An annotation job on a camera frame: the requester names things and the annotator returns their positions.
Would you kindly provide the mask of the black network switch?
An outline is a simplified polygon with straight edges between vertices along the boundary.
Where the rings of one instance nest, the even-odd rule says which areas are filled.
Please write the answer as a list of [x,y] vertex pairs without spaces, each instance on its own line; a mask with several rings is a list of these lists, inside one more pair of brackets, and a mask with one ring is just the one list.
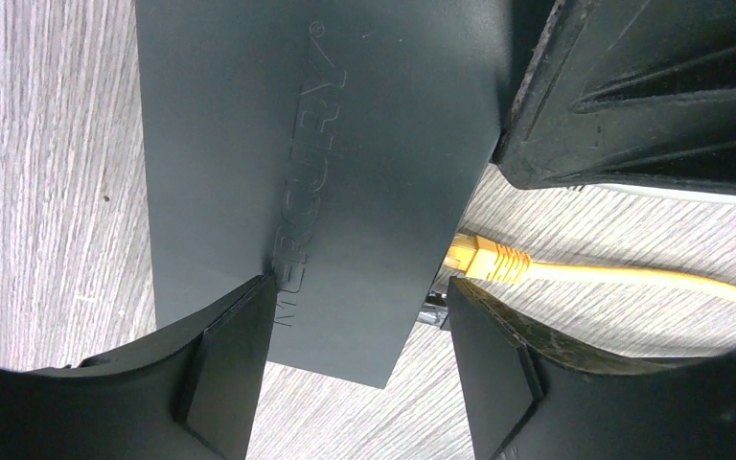
[[549,1],[138,1],[155,319],[277,283],[273,362],[382,388]]

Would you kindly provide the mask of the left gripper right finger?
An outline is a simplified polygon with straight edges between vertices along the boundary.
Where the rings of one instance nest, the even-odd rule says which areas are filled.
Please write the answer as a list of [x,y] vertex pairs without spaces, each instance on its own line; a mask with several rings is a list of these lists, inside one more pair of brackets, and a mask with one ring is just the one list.
[[736,459],[736,349],[620,356],[464,278],[447,294],[478,459]]

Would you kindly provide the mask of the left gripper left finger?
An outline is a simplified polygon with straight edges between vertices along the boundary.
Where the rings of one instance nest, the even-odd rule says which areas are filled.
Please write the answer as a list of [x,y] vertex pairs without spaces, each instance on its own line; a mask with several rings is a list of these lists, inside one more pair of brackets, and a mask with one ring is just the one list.
[[243,459],[276,297],[257,276],[77,366],[0,369],[0,459]]

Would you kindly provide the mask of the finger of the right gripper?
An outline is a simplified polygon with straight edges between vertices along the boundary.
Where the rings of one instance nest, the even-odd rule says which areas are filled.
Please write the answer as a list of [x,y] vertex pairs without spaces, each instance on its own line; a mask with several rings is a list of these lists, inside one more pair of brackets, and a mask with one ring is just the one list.
[[523,190],[736,196],[736,1],[558,1],[494,153]]

